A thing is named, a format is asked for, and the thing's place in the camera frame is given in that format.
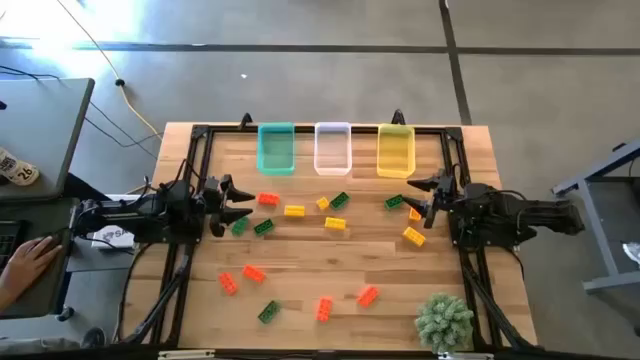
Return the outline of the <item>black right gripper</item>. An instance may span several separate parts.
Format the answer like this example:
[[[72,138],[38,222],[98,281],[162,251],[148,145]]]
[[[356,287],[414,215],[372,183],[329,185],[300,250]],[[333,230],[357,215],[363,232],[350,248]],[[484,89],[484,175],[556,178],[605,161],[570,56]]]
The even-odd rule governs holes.
[[[454,175],[448,175],[444,169],[440,169],[436,175],[426,179],[408,180],[407,184],[425,192],[432,193],[430,204],[426,200],[419,200],[403,196],[403,201],[425,218],[424,227],[430,229],[435,221],[435,216],[446,204],[456,199],[456,179]]]

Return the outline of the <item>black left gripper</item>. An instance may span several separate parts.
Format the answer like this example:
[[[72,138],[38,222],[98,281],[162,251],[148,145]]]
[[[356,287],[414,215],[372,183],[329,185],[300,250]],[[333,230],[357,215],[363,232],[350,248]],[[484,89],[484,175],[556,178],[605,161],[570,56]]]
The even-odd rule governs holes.
[[[205,203],[205,213],[210,216],[209,228],[215,237],[222,237],[227,225],[253,212],[251,208],[231,208],[226,205],[227,200],[237,203],[255,199],[253,194],[238,190],[232,185],[230,174],[225,174],[220,179],[209,177],[204,183],[201,197]]]

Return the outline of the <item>yellow plastic bin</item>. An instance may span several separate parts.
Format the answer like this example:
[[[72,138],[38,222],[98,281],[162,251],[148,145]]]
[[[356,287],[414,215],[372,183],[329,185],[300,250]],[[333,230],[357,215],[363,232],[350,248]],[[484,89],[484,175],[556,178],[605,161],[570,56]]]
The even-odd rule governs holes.
[[[381,124],[378,127],[376,171],[381,177],[406,179],[416,169],[415,129]]]

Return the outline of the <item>teal plastic bin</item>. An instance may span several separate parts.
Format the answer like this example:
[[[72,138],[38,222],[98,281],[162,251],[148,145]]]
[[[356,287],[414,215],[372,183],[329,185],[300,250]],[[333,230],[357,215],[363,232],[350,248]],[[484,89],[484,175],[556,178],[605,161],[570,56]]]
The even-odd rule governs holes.
[[[295,126],[291,122],[258,127],[256,167],[268,176],[288,176],[295,170]]]

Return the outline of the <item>clear plastic bin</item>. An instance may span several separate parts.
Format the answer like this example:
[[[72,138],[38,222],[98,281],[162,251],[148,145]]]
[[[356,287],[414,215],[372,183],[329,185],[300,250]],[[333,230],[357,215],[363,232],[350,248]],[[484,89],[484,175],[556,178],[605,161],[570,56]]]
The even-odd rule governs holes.
[[[321,176],[345,176],[352,169],[351,124],[319,122],[314,130],[314,169]]]

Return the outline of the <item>white cardboard box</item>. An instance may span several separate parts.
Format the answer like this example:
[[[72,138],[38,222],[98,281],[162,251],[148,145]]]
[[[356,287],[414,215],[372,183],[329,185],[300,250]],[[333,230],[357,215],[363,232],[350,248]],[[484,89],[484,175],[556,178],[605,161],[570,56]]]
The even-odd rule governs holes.
[[[98,249],[132,249],[134,235],[118,226],[110,225],[102,228],[90,236],[92,247]]]

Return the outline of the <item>pale green artificial plant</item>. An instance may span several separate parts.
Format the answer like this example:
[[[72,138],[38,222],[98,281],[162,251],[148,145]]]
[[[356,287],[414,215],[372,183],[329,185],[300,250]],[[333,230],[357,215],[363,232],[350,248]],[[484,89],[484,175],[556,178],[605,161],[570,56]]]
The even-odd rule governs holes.
[[[419,309],[414,324],[422,346],[434,353],[446,353],[471,343],[473,317],[474,312],[463,299],[436,293]]]

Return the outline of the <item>grey metal table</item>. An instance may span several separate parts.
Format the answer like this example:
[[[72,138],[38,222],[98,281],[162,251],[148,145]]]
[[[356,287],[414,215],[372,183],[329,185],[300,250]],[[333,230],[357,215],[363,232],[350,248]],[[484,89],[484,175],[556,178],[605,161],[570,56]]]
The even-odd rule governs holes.
[[[640,245],[640,176],[613,176],[624,166],[640,165],[640,138],[614,148],[609,157],[551,188],[563,197],[577,191],[582,198],[592,233],[602,255],[606,274],[585,281],[588,293],[628,285],[640,285],[640,266],[624,251],[629,243]]]

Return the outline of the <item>dark desk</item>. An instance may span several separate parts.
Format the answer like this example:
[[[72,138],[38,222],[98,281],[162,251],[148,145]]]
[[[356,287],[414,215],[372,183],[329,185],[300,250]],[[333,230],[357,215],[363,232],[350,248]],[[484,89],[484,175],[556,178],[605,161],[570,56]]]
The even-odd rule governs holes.
[[[0,319],[42,317],[62,311],[70,282],[70,275],[66,272],[72,243],[69,225],[76,204],[73,199],[59,199],[0,205],[0,220],[28,222],[25,241],[54,235],[57,238],[54,245],[62,246],[58,257],[44,273],[11,306],[0,312]]]

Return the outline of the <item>person's shoe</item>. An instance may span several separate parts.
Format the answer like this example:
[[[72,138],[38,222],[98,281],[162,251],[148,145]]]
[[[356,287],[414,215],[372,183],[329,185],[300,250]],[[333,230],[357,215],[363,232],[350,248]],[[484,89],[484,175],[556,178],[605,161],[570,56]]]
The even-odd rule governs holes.
[[[106,335],[102,328],[90,328],[82,338],[80,347],[83,349],[100,348],[106,344]]]

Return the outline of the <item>grey desk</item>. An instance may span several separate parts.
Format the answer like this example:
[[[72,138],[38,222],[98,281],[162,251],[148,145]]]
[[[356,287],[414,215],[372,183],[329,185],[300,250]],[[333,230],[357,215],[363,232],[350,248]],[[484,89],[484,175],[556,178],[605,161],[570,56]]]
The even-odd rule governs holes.
[[[62,194],[95,81],[0,80],[0,148],[37,168],[29,186],[0,186],[0,201],[36,201]]]

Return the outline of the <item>person's hand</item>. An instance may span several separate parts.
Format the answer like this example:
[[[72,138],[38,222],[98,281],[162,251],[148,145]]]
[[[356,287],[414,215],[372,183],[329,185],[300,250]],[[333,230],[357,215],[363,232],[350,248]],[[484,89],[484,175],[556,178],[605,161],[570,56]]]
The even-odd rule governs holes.
[[[62,250],[47,236],[20,245],[0,274],[0,311],[14,303],[46,270]]]

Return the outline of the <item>white sticker-covered item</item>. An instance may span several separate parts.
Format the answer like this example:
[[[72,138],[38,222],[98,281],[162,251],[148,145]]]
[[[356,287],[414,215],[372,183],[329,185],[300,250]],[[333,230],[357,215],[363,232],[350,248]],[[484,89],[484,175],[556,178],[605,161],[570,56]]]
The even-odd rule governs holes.
[[[40,173],[34,165],[19,160],[0,147],[0,175],[18,186],[29,186],[38,179]]]

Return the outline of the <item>black keyboard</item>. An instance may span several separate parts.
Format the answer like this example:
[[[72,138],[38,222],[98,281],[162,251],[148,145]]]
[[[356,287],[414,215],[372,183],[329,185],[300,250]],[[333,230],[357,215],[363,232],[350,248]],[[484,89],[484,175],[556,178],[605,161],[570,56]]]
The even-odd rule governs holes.
[[[28,222],[25,220],[0,220],[0,273],[25,241],[27,228]]]

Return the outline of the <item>black aluminium table frame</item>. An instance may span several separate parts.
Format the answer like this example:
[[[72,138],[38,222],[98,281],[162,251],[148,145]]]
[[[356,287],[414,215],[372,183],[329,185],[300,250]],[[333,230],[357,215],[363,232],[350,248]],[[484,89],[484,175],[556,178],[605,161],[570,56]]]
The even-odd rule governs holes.
[[[289,176],[266,176],[256,167],[254,127],[239,131],[225,124],[199,144],[191,144],[188,123],[166,126],[153,180],[167,182],[188,155],[208,156],[208,173],[231,174],[246,192],[275,193],[278,206],[253,204],[252,224],[271,219],[264,236],[216,238],[205,233],[195,249],[184,302],[178,344],[204,349],[389,350],[402,354],[420,346],[414,321],[419,307],[435,293],[464,292],[459,256],[451,244],[445,214],[425,231],[418,247],[407,241],[408,210],[387,210],[384,201],[396,194],[416,196],[402,179],[383,178],[376,171],[377,129],[352,128],[351,171],[321,176],[315,169],[314,128],[301,124],[295,134],[295,170]],[[350,196],[340,209],[320,210],[339,193]],[[303,205],[304,217],[284,215],[286,205]],[[346,220],[345,230],[324,227],[327,217]],[[266,274],[258,284],[243,274],[252,265]],[[238,290],[229,296],[218,275],[232,274]],[[372,285],[377,299],[367,308],[357,303]],[[316,320],[321,297],[333,301],[329,320]],[[271,301],[281,308],[269,324],[258,315]]]

